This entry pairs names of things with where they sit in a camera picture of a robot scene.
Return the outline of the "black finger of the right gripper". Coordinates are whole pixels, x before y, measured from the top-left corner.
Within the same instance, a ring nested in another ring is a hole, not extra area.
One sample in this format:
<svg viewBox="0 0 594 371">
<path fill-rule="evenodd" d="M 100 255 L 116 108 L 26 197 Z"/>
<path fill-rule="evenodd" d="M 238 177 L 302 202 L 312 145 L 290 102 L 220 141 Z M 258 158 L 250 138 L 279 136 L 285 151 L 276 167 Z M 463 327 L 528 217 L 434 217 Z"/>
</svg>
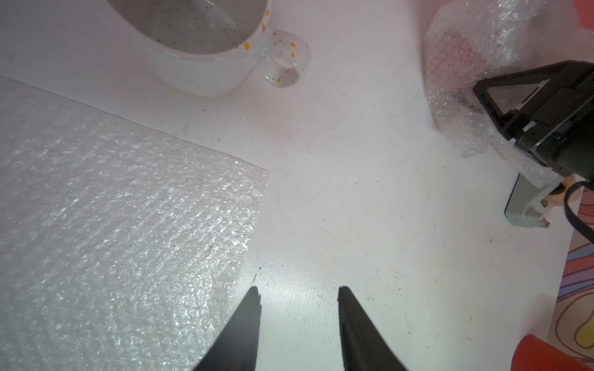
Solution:
<svg viewBox="0 0 594 371">
<path fill-rule="evenodd" d="M 567 60 L 535 69 L 543 73 L 559 70 L 563 73 L 581 74 L 587 69 L 593 70 L 593 64 L 585 61 Z M 527 70 L 525 70 L 481 80 L 476 83 L 473 92 L 494 123 L 496 130 L 505 139 L 515 139 L 529 120 L 528 116 L 521 112 L 521 109 L 540 87 L 539 83 L 527 81 Z M 531 111 L 531 108 L 525 109 L 525 113 Z"/>
</svg>

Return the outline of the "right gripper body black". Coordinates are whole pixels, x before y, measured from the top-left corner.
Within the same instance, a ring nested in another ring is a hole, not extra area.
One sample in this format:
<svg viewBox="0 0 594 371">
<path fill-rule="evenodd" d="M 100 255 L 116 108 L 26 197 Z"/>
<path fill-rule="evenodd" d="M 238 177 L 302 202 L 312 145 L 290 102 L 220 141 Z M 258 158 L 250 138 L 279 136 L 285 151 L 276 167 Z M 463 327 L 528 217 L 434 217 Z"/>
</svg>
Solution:
<svg viewBox="0 0 594 371">
<path fill-rule="evenodd" d="M 529 83 L 541 87 L 521 112 L 526 125 L 515 146 L 560 174 L 593 180 L 593 70 L 581 74 L 527 71 Z M 525 113 L 526 108 L 532 111 Z"/>
</svg>

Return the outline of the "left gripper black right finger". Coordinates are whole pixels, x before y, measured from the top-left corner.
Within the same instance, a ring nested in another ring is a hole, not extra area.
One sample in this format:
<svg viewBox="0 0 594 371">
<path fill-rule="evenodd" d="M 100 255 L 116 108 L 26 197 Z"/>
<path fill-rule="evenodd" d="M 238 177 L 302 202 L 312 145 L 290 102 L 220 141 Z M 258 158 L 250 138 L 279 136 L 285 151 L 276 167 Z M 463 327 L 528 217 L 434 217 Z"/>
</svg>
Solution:
<svg viewBox="0 0 594 371">
<path fill-rule="evenodd" d="M 337 301 L 344 369 L 406 371 L 348 287 L 339 288 Z"/>
</svg>

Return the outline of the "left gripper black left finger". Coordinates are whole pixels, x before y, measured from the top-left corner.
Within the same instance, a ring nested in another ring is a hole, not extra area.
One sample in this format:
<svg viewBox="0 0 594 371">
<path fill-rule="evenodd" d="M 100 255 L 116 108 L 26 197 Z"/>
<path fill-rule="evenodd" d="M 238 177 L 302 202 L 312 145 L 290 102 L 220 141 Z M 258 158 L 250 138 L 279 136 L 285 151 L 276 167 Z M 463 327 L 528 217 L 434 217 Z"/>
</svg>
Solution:
<svg viewBox="0 0 594 371">
<path fill-rule="evenodd" d="M 194 371 L 254 371 L 258 357 L 261 295 L 252 286 Z"/>
</svg>

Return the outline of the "clear bubble wrap sheet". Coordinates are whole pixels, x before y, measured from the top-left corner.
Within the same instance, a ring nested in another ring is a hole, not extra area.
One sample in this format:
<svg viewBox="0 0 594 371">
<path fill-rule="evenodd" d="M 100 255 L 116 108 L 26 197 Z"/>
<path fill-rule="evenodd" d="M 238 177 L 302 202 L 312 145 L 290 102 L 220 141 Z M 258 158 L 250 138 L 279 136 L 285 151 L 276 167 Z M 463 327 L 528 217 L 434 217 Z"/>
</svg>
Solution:
<svg viewBox="0 0 594 371">
<path fill-rule="evenodd" d="M 189 370 L 230 317 L 269 174 L 1 80 L 1 368 Z"/>
<path fill-rule="evenodd" d="M 438 132 L 461 157 L 494 148 L 538 188 L 559 178 L 498 133 L 473 87 L 554 62 L 578 25 L 571 1 L 451 1 L 439 8 L 424 40 L 425 96 Z"/>
</svg>

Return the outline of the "clear bubble wrap sheet bottom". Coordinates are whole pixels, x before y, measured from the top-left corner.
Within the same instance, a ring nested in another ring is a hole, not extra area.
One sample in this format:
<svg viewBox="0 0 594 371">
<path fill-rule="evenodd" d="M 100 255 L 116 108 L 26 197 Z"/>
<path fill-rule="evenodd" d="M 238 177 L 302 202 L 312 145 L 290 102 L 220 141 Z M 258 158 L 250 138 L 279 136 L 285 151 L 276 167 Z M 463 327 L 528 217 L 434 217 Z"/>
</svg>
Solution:
<svg viewBox="0 0 594 371">
<path fill-rule="evenodd" d="M 1 368 L 189 370 L 230 317 L 269 174 L 1 80 Z"/>
</svg>

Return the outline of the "white ceramic mug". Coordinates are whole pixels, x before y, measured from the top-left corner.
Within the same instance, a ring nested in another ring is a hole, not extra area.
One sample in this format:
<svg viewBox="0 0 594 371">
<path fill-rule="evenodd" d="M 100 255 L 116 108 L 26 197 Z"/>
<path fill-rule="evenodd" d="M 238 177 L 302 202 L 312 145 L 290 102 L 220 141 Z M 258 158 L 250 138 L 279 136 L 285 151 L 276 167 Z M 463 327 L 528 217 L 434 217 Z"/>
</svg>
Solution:
<svg viewBox="0 0 594 371">
<path fill-rule="evenodd" d="M 270 1 L 109 1 L 128 43 L 160 80 L 198 97 L 237 88 L 258 70 L 279 88 L 309 65 L 309 45 L 271 25 Z"/>
</svg>

